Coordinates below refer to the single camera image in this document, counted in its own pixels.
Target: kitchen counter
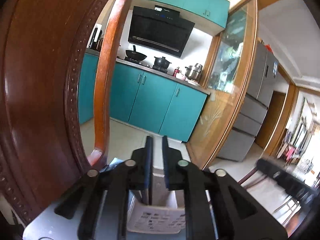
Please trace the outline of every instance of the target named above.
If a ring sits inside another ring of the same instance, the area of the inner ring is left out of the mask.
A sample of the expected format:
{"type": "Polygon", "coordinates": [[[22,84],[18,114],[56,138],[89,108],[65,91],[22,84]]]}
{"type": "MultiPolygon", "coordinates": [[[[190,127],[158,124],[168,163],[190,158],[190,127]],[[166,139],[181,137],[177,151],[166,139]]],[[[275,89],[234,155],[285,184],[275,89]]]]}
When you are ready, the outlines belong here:
{"type": "MultiPolygon", "coordinates": [[[[100,52],[95,51],[95,50],[93,50],[93,49],[88,49],[88,48],[87,48],[87,49],[85,50],[85,52],[88,53],[88,54],[95,55],[95,56],[99,56],[99,55],[100,55],[100,52]]],[[[198,90],[198,91],[200,91],[200,92],[202,92],[202,93],[204,93],[204,94],[210,95],[210,91],[205,90],[205,89],[204,89],[203,87],[201,87],[201,86],[192,85],[192,84],[188,83],[188,82],[185,81],[185,80],[180,80],[180,79],[178,79],[178,78],[175,78],[174,76],[168,75],[168,74],[166,74],[166,73],[162,73],[162,72],[160,72],[160,71],[158,71],[158,70],[155,70],[155,69],[153,69],[153,68],[151,68],[151,67],[145,67],[145,66],[143,66],[143,65],[139,65],[139,64],[136,64],[136,63],[128,62],[128,61],[125,61],[125,60],[120,59],[120,58],[117,58],[117,59],[116,59],[116,62],[119,62],[119,63],[122,63],[122,64],[126,64],[126,65],[129,65],[129,66],[131,66],[131,67],[139,68],[139,69],[144,70],[144,71],[148,71],[148,72],[150,72],[150,73],[153,73],[153,74],[162,76],[162,77],[164,77],[164,78],[170,79],[170,80],[172,80],[172,81],[175,81],[175,82],[180,83],[180,84],[182,84],[182,85],[185,85],[185,86],[187,86],[187,87],[190,87],[190,88],[193,88],[193,89],[195,89],[195,90],[198,90]]]]}

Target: refrigerator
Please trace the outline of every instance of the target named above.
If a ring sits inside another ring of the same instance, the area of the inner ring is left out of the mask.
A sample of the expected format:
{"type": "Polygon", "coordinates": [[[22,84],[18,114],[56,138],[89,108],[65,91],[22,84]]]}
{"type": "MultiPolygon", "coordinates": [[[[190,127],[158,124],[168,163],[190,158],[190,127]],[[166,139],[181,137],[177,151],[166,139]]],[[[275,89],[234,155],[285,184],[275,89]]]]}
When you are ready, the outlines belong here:
{"type": "Polygon", "coordinates": [[[259,42],[244,102],[218,157],[239,162],[244,160],[267,114],[278,64],[273,53],[259,42]]]}

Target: cabinet handle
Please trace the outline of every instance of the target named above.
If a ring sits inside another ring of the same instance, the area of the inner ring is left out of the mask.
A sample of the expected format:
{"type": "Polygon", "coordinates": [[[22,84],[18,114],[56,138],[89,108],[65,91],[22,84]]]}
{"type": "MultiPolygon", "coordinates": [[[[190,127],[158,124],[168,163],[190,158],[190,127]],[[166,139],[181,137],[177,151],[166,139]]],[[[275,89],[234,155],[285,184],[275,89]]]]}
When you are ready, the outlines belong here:
{"type": "Polygon", "coordinates": [[[269,65],[267,65],[266,73],[265,73],[265,77],[267,77],[267,76],[268,76],[268,69],[269,69],[269,65]]]}

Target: plastic container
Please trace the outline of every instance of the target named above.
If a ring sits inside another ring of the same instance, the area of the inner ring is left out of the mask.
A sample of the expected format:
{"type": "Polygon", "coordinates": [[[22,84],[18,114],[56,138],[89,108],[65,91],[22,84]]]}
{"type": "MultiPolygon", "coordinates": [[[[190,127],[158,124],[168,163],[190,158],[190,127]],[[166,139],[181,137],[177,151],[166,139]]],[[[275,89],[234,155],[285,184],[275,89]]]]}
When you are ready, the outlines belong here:
{"type": "Polygon", "coordinates": [[[146,234],[177,234],[186,227],[183,191],[168,191],[164,176],[153,174],[152,205],[133,198],[127,230],[146,234]]]}

